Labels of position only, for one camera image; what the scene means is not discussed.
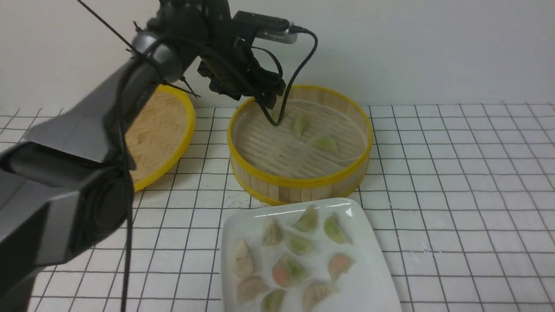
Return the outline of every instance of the white wall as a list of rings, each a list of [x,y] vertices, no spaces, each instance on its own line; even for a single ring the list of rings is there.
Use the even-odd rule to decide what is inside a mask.
[[[157,0],[88,0],[126,38]],[[361,104],[555,102],[553,0],[230,0],[232,14],[288,18],[320,37],[298,83]],[[257,42],[290,75],[311,47]],[[0,1],[0,107],[69,107],[126,58],[124,44],[74,0]],[[263,58],[263,64],[273,66]],[[208,91],[197,105],[237,105]]]

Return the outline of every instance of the rectangular plate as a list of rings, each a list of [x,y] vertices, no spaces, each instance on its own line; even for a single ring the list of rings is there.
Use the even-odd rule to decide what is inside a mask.
[[[298,234],[291,225],[310,204],[317,207],[318,227],[313,233],[303,236],[315,242],[316,250],[307,256],[294,256],[310,272],[310,277],[298,287],[287,290],[281,311],[302,312],[301,298],[306,287],[315,280],[330,283],[328,261],[341,252],[353,258],[355,263],[335,283],[339,293],[323,300],[313,312],[401,312],[401,304],[374,231],[362,208],[348,198],[254,209],[232,215],[224,224],[221,245],[224,311],[260,312],[261,300],[267,294],[259,295],[246,305],[237,305],[236,290],[240,280],[232,268],[236,244],[246,239],[254,260],[255,274],[261,276],[270,289],[278,288],[272,280],[271,269],[288,249],[283,241],[275,247],[262,246],[264,223],[268,216],[272,216],[280,224],[282,236],[288,230]],[[351,238],[352,245],[337,244],[324,233],[324,221],[334,212],[339,216],[339,223]]]

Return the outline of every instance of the yellow rim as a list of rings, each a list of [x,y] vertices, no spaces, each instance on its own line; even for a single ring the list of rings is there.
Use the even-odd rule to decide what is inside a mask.
[[[233,171],[233,174],[235,175],[235,168],[233,166],[231,166],[231,170]],[[345,194],[341,194],[337,197],[348,197],[349,195],[351,195],[352,192],[354,192],[356,190],[356,188],[359,187],[359,185],[362,183],[362,180],[364,180],[364,178],[366,177],[366,175],[363,175],[360,180],[355,184],[355,186],[348,190]],[[252,197],[258,199],[259,201],[268,204],[270,206],[280,206],[280,205],[287,205],[287,204],[291,204],[291,203],[285,203],[285,202],[280,202],[279,200],[275,200],[271,197],[268,196],[264,196],[260,193],[258,193],[257,191],[249,188],[242,180],[241,178],[237,177],[237,175],[235,175],[235,179],[237,180],[237,183],[239,183],[239,185],[245,189],[245,191],[247,193],[249,193]]]
[[[328,89],[328,88],[324,88],[324,87],[318,87],[318,86],[315,86],[315,85],[295,85],[292,88],[311,88],[311,89],[317,89],[317,90],[320,90],[320,91],[332,93],[332,94],[334,94],[338,97],[341,97],[344,100],[348,101],[363,116],[366,116],[366,113],[362,110],[362,108],[360,108],[360,106],[358,104],[356,104],[356,102],[354,102],[349,97],[347,97],[347,96],[345,96],[345,95],[343,95],[343,94],[341,94],[337,91],[334,91],[332,89]],[[285,178],[285,177],[281,177],[279,175],[273,175],[273,174],[263,172],[263,171],[257,169],[256,167],[254,167],[253,165],[249,164],[239,154],[239,152],[237,151],[237,149],[233,145],[233,140],[231,138],[231,127],[234,124],[235,119],[252,102],[254,102],[254,98],[249,98],[248,100],[246,100],[245,103],[243,103],[241,106],[239,106],[239,108],[235,111],[235,113],[231,117],[231,121],[229,122],[229,126],[228,126],[228,147],[229,147],[229,152],[230,152],[231,157],[233,157],[235,159],[235,161],[237,161],[237,163],[239,164],[239,166],[241,168],[243,168],[245,171],[247,171],[250,175],[253,175],[253,176],[257,177],[257,178],[261,179],[264,182],[267,182],[271,185],[276,185],[276,186],[279,186],[279,187],[291,187],[291,188],[320,187],[320,186],[323,186],[323,185],[328,185],[328,184],[331,184],[331,183],[335,183],[337,181],[340,181],[340,180],[348,177],[351,173],[353,173],[370,156],[370,149],[372,148],[372,144],[374,142],[374,134],[372,132],[372,124],[370,123],[370,120],[368,118],[366,118],[366,125],[368,126],[368,138],[369,138],[368,146],[366,147],[364,153],[362,155],[360,155],[360,157],[358,157],[347,168],[345,168],[345,169],[343,169],[339,172],[336,172],[334,174],[330,174],[330,175],[326,175],[326,176],[318,177],[318,178],[312,178],[312,179],[291,179],[291,178]]]
[[[195,122],[196,122],[195,109],[189,97],[187,97],[187,95],[184,92],[176,90],[172,87],[168,87],[167,85],[161,85],[160,87],[158,87],[158,89],[156,89],[156,92],[158,91],[170,93],[176,96],[183,103],[183,106],[185,107],[185,111],[187,112],[187,129],[185,130],[185,136],[183,136],[183,140],[181,140],[181,142],[179,143],[179,146],[175,150],[175,153],[173,153],[171,157],[168,159],[168,161],[165,162],[156,171],[152,172],[144,179],[137,181],[134,186],[135,192],[142,190],[145,187],[151,185],[156,180],[158,180],[162,175],[168,172],[168,170],[179,161],[179,159],[181,158],[181,155],[183,155],[187,146],[189,145],[189,143],[191,143],[193,134],[195,133]]]

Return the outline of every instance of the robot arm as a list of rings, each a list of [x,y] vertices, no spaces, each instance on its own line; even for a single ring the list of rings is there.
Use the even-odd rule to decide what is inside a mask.
[[[131,169],[134,162],[120,147],[119,125],[127,131],[160,83],[175,82],[200,56],[198,71],[212,91],[274,106],[285,83],[255,59],[257,37],[296,41],[287,20],[246,12],[231,18],[227,0],[160,0],[133,40],[143,54],[0,154],[0,311],[26,311],[44,267],[72,260],[126,219],[133,190],[123,160]]]

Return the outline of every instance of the grid tile surface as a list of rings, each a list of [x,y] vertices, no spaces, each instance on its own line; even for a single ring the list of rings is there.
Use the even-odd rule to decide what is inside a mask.
[[[365,107],[361,203],[403,312],[555,311],[555,107]],[[220,230],[264,206],[229,168],[234,109],[197,109],[179,163],[133,203],[129,311],[221,312]],[[60,112],[0,111],[0,149]],[[29,311],[119,311],[125,229],[37,277]]]

